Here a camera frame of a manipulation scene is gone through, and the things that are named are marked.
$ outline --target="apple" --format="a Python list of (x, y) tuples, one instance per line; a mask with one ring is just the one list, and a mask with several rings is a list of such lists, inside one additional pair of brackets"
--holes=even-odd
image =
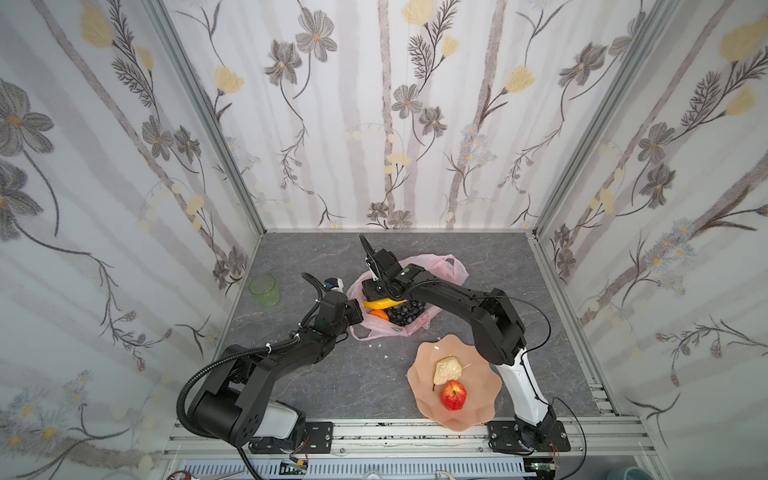
[(451, 411), (461, 410), (466, 400), (467, 389), (455, 380), (446, 383), (442, 392), (440, 392), (440, 401), (444, 407)]

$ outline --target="plastic bag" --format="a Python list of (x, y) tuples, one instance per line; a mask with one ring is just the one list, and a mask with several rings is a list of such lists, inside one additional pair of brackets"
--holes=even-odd
[[(403, 267), (410, 263), (423, 267), (425, 270), (430, 272), (432, 275), (437, 276), (438, 278), (447, 280), (451, 283), (456, 283), (458, 285), (462, 285), (469, 276), (467, 269), (464, 268), (464, 265), (459, 262), (453, 255), (439, 256), (427, 253), (424, 255), (409, 257), (405, 260), (400, 260), (400, 266)], [(347, 297), (350, 299), (356, 299), (362, 308), (362, 323), (360, 323), (360, 325), (371, 331), (368, 336), (359, 338), (355, 334), (354, 327), (351, 326), (349, 328), (349, 332), (357, 340), (367, 341), (378, 339), (383, 336), (411, 336), (416, 330), (420, 328), (428, 329), (429, 321), (442, 310), (442, 308), (430, 305), (429, 308), (424, 310), (424, 313), (419, 315), (417, 319), (413, 320), (412, 323), (406, 326), (397, 326), (387, 322), (384, 319), (380, 319), (377, 316), (369, 315), (370, 310), (362, 307), (362, 303), (366, 300), (365, 296), (362, 294), (362, 282), (363, 280), (367, 280), (369, 278), (373, 278), (373, 273), (370, 270), (361, 275), (360, 278), (358, 278), (346, 292)]]

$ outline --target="wall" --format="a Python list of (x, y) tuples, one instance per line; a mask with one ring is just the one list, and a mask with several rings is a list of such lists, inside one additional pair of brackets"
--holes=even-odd
[(676, 480), (768, 466), (767, 15), (682, 2), (541, 235)]
[(256, 238), (140, 3), (3, 2), (0, 44), (3, 476), (146, 478)]
[(652, 2), (165, 5), (267, 227), (450, 229), (535, 224)]

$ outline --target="plate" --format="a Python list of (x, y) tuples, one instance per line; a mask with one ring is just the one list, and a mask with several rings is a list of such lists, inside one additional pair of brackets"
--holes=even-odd
[[(467, 400), (461, 410), (448, 410), (440, 402), (440, 392), (445, 385), (437, 385), (432, 391), (435, 364), (446, 356), (456, 357), (464, 367), (462, 376), (456, 380), (467, 390)], [(474, 346), (466, 345), (456, 335), (448, 335), (439, 342), (422, 343), (408, 369), (408, 383), (419, 411), (454, 432), (464, 432), (493, 419), (496, 396), (502, 389), (502, 379), (491, 370), (488, 361)]]

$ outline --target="gray marble table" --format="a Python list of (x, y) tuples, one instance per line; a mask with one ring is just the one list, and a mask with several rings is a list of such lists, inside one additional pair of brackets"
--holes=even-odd
[[(544, 310), (552, 324), (549, 342), (531, 353), (530, 364), (551, 400), (559, 396), (577, 415), (597, 415), (589, 386), (578, 365), (535, 259), (522, 233), (367, 233), (375, 249), (386, 248), (398, 259), (420, 253), (452, 253), (469, 272), (465, 285), (477, 290), (498, 287)], [(246, 290), (240, 298), (225, 345), (251, 347), (285, 339), (315, 299), (315, 290), (301, 272), (321, 281), (337, 276), (349, 286), (366, 270), (365, 254), (356, 233), (268, 233), (257, 252), (249, 278), (272, 273), (281, 300), (261, 306)], [(515, 303), (526, 325), (529, 346), (547, 335), (547, 323), (531, 307)], [(419, 418), (406, 372), (421, 342), (435, 342), (450, 333), (473, 344), (472, 333), (458, 317), (441, 312), (429, 329), (412, 336), (339, 343), (322, 362), (278, 380), (273, 399), (306, 412), (310, 418)], [(566, 414), (563, 407), (558, 412)], [(512, 416), (506, 389), (496, 399), (496, 415)]]

